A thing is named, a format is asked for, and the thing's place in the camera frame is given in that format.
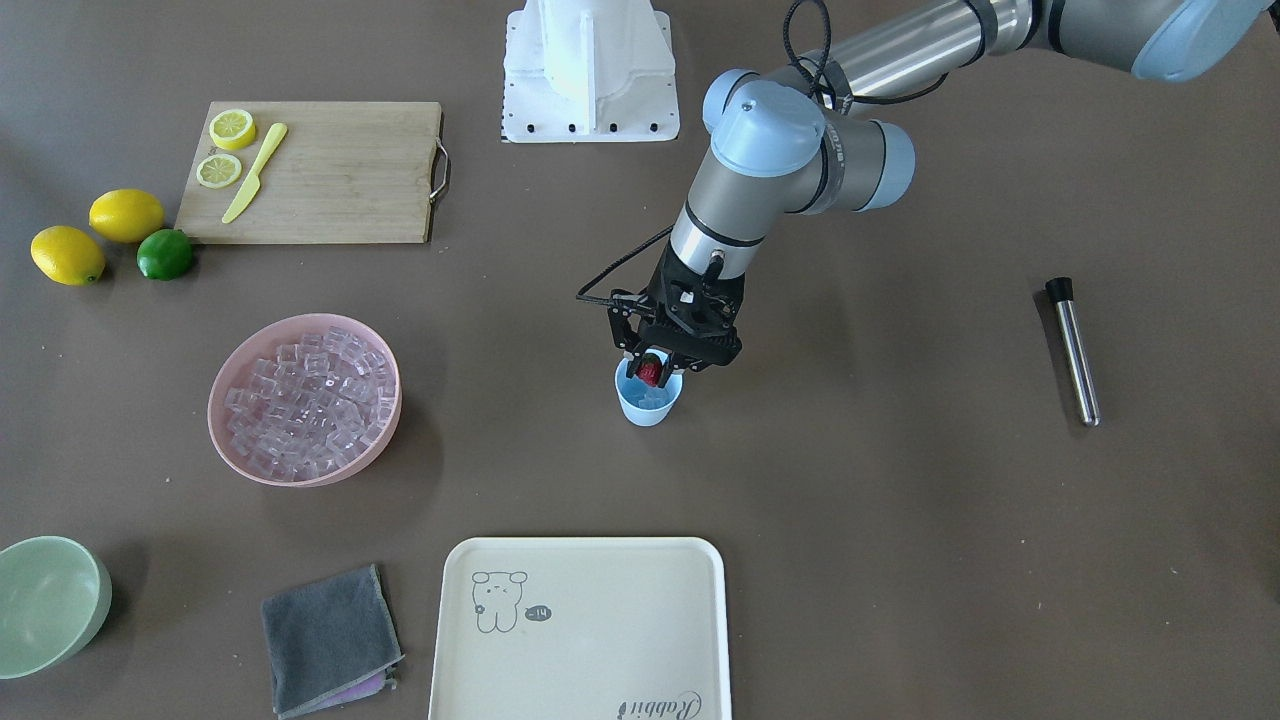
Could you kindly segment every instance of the cup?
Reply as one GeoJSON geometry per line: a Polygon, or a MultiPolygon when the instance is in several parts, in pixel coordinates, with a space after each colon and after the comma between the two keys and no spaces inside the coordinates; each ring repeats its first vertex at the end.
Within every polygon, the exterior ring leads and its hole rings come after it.
{"type": "MultiPolygon", "coordinates": [[[[667,354],[660,350],[649,350],[662,361],[667,361],[667,354]]],[[[649,387],[637,377],[627,377],[626,357],[618,363],[618,369],[613,372],[613,387],[618,391],[618,404],[622,405],[622,414],[634,424],[643,428],[657,425],[671,413],[671,406],[680,397],[680,389],[685,384],[685,377],[672,374],[667,379],[667,387],[649,387]]]]}

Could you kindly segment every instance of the knife handle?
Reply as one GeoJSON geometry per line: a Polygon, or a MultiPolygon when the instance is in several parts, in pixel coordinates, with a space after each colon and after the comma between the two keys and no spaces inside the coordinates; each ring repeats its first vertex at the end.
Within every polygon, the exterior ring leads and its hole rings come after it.
{"type": "Polygon", "coordinates": [[[271,126],[271,129],[266,131],[266,138],[262,141],[262,147],[257,151],[257,158],[253,159],[253,165],[248,169],[251,176],[256,176],[262,172],[266,161],[271,159],[271,154],[280,146],[280,141],[284,140],[284,133],[287,132],[289,132],[289,127],[284,123],[275,123],[271,126]]]}

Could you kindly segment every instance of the pink bowl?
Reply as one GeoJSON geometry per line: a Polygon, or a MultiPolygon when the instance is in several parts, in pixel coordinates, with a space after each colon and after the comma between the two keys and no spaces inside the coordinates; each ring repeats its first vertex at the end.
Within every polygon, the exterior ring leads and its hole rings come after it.
{"type": "Polygon", "coordinates": [[[242,342],[234,352],[232,352],[230,357],[227,359],[227,363],[223,363],[221,370],[218,370],[218,377],[214,378],[214,388],[209,393],[209,437],[212,438],[214,448],[218,450],[218,455],[220,455],[233,470],[251,480],[280,487],[326,486],[329,483],[344,480],[364,470],[370,462],[374,461],[375,457],[378,457],[378,454],[387,447],[387,443],[392,438],[392,433],[396,432],[397,423],[399,423],[399,411],[403,405],[402,397],[403,391],[401,388],[399,365],[396,364],[396,356],[392,354],[392,348],[387,346],[387,341],[369,328],[369,325],[358,320],[352,320],[351,318],[330,315],[326,313],[296,315],[257,331],[252,337],[242,342]],[[358,336],[371,350],[376,350],[387,357],[387,366],[392,369],[392,377],[396,378],[396,406],[392,410],[392,419],[387,423],[387,427],[383,428],[378,439],[375,439],[367,450],[347,465],[338,468],[328,475],[321,475],[312,480],[300,482],[280,482],[261,478],[246,466],[244,457],[241,457],[230,450],[232,432],[227,429],[227,421],[230,419],[232,411],[223,404],[227,397],[227,391],[233,387],[244,387],[248,383],[253,361],[259,357],[273,357],[275,355],[275,348],[280,345],[294,343],[300,337],[302,337],[303,333],[324,334],[330,327],[342,328],[358,336]]]}

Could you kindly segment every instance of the black cap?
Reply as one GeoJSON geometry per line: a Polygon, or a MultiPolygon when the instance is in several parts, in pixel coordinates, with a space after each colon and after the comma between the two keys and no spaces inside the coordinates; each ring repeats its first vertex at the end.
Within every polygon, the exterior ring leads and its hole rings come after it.
{"type": "Polygon", "coordinates": [[[1048,299],[1053,305],[1071,300],[1071,278],[1053,278],[1044,283],[1044,292],[1048,293],[1048,299]]]}

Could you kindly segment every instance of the wooden cutting board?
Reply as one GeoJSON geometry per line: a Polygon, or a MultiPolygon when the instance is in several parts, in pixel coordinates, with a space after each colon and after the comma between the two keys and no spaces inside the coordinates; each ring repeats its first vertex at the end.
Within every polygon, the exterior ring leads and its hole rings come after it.
{"type": "Polygon", "coordinates": [[[174,227],[204,243],[425,242],[439,133],[439,102],[210,102],[174,227]],[[248,110],[257,127],[242,150],[209,137],[209,123],[230,108],[248,110]],[[239,158],[243,178],[271,123],[289,132],[257,196],[223,224],[241,181],[210,190],[196,182],[196,167],[227,152],[239,158]]]}

